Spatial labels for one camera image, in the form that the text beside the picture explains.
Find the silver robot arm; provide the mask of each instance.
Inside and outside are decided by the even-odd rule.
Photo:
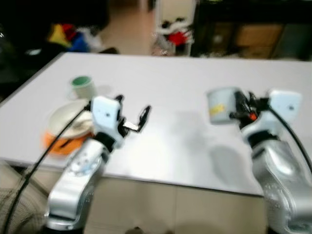
[[[265,98],[247,98],[238,88],[208,93],[212,124],[239,124],[243,139],[252,147],[253,175],[263,190],[268,233],[312,234],[312,187],[288,143],[279,140],[282,125],[268,111],[274,109],[286,122],[296,117],[301,95],[271,91]]]
[[[138,125],[121,116],[123,96],[96,97],[91,101],[95,137],[73,152],[62,176],[49,194],[43,233],[83,233],[94,190],[104,172],[110,153],[122,146],[129,131],[140,132],[150,106]]]

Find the white plate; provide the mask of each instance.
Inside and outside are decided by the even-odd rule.
[[[50,117],[48,131],[57,135],[65,125],[88,103],[87,100],[76,100],[58,108]],[[92,130],[91,113],[83,112],[75,122],[63,133],[62,138],[78,138]]]

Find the white table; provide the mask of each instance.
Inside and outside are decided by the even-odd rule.
[[[153,107],[144,131],[131,133],[111,155],[106,176],[261,194],[237,126],[209,124],[205,93],[222,86],[256,95],[271,88],[302,93],[293,128],[311,149],[310,62],[66,53],[1,106],[1,159],[26,165],[38,159],[48,118],[69,101],[69,81],[80,75],[91,76],[101,95],[124,94],[123,115],[133,122],[146,104]],[[63,168],[65,161],[49,156],[43,166]]]

